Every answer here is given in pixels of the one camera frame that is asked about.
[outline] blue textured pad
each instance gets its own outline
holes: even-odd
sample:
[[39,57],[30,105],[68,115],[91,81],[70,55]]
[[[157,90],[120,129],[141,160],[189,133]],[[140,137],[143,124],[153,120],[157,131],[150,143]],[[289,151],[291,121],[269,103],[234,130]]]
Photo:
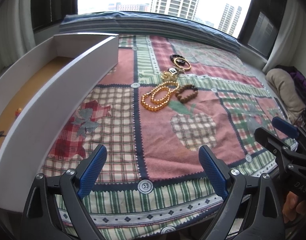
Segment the blue textured pad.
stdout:
[[80,187],[77,195],[80,199],[83,199],[91,190],[106,162],[107,150],[105,146],[102,146],[97,152],[92,162],[88,165],[83,175],[80,177]]
[[215,193],[225,200],[229,195],[226,180],[204,147],[200,147],[200,150],[198,151],[198,159],[210,180]]
[[285,135],[289,136],[290,138],[297,139],[299,137],[298,129],[278,116],[272,119],[272,125],[274,128],[283,132]]

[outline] white curtain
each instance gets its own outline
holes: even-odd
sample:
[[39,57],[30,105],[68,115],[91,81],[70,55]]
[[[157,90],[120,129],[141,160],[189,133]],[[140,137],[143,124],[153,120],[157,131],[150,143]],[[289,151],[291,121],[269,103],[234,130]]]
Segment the white curtain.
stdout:
[[33,47],[31,0],[4,0],[0,6],[0,71]]
[[280,30],[263,72],[267,73],[276,65],[290,66],[299,43],[302,26],[303,9],[297,0],[287,0]]

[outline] blue striped cloth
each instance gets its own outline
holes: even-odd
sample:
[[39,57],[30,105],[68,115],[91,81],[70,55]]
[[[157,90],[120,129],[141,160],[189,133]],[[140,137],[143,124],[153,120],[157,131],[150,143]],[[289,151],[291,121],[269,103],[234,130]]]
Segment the blue striped cloth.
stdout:
[[67,15],[60,33],[102,32],[156,35],[169,39],[198,42],[239,56],[238,41],[219,30],[186,19],[147,12],[102,12]]

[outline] bolt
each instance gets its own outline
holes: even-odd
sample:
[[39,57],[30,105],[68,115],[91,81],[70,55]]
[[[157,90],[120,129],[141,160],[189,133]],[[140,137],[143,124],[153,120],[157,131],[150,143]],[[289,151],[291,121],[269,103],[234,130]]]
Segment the bolt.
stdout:
[[235,175],[235,176],[237,176],[237,175],[240,174],[240,172],[239,172],[237,169],[231,170],[231,173],[232,173],[233,175]]
[[74,173],[75,173],[74,169],[69,169],[69,170],[66,171],[67,175],[73,175]]
[[41,178],[43,178],[43,173],[39,173],[39,174],[37,174],[35,178],[37,178],[37,179],[41,179]]
[[265,178],[265,179],[269,179],[269,178],[270,178],[270,175],[267,174],[267,173],[263,173],[263,174],[262,174],[262,177]]

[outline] white box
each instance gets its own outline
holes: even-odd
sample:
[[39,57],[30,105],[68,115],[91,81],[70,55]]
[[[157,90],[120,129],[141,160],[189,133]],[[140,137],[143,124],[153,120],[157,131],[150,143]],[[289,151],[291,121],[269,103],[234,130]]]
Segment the white box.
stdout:
[[117,64],[118,35],[60,34],[36,46],[1,76],[0,115],[25,82],[57,56],[75,59],[29,101],[1,146],[0,208],[23,211],[32,181],[64,125]]

